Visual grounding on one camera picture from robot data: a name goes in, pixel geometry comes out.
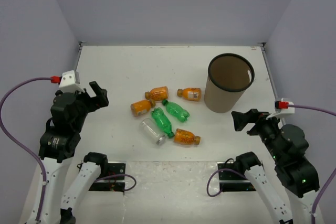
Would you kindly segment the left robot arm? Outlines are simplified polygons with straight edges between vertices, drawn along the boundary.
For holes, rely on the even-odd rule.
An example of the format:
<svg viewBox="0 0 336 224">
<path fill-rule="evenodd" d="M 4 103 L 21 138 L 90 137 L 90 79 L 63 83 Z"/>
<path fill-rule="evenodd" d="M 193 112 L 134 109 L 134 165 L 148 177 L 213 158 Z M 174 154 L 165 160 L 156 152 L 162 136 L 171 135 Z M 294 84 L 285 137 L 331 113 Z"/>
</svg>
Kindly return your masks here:
<svg viewBox="0 0 336 224">
<path fill-rule="evenodd" d="M 80 132 L 88 113 L 109 104 L 107 91 L 92 81 L 95 93 L 86 90 L 64 92 L 58 90 L 51 106 L 51 118 L 40 138 L 38 157 L 44 170 L 40 173 L 37 196 L 27 223 L 75 223 L 76 211 L 97 178 L 108 175 L 107 156 L 88 153 L 79 174 L 68 190 L 65 179 L 81 140 Z"/>
</svg>

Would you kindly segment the orange bottle with barcode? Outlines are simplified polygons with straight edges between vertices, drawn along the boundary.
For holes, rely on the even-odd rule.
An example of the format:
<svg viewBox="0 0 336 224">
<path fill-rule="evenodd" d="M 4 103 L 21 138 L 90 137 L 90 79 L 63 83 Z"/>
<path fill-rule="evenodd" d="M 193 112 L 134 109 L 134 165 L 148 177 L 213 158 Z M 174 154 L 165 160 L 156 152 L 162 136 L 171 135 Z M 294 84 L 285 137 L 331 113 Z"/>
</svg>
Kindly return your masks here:
<svg viewBox="0 0 336 224">
<path fill-rule="evenodd" d="M 200 88 L 178 89 L 177 96 L 188 101 L 200 101 L 202 90 Z"/>
</svg>

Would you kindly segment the green bottle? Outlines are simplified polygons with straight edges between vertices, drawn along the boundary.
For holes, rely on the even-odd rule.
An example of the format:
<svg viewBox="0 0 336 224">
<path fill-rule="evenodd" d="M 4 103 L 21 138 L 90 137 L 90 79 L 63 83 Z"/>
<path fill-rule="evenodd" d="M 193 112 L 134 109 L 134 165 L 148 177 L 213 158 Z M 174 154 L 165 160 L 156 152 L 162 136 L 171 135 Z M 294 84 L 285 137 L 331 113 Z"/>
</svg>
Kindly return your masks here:
<svg viewBox="0 0 336 224">
<path fill-rule="evenodd" d="M 175 136 L 172 130 L 172 124 L 161 108 L 154 109 L 151 112 L 151 116 L 158 128 L 163 131 L 169 138 L 173 138 Z"/>
<path fill-rule="evenodd" d="M 177 103 L 168 101 L 167 99 L 164 99 L 162 101 L 162 105 L 165 107 L 166 111 L 177 118 L 180 122 L 186 122 L 189 118 L 190 114 L 187 110 L 183 109 L 180 105 Z"/>
</svg>

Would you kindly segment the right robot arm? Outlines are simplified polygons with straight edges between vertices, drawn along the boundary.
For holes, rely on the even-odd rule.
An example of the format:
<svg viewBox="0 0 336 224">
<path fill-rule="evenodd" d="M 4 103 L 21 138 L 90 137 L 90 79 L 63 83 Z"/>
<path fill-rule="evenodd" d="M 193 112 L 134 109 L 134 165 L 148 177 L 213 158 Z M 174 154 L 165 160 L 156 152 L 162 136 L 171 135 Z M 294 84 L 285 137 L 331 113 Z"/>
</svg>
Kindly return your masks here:
<svg viewBox="0 0 336 224">
<path fill-rule="evenodd" d="M 278 126 L 280 120 L 268 112 L 251 109 L 246 113 L 231 112 L 234 129 L 259 136 L 275 162 L 275 172 L 290 201 L 294 223 L 315 223 L 314 201 L 320 189 L 318 172 L 305 157 L 309 144 L 304 131 L 292 124 Z"/>
</svg>

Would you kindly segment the clear plastic jar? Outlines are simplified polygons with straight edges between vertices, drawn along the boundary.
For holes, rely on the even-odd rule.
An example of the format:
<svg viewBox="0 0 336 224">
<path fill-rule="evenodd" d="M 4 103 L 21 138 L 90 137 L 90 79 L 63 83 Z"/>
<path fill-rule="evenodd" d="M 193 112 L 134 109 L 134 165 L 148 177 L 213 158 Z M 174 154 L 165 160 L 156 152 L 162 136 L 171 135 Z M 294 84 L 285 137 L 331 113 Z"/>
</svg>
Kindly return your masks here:
<svg viewBox="0 0 336 224">
<path fill-rule="evenodd" d="M 146 118 L 140 123 L 139 130 L 148 140 L 151 141 L 151 143 L 157 146 L 162 145 L 166 140 L 166 135 L 150 118 Z"/>
</svg>

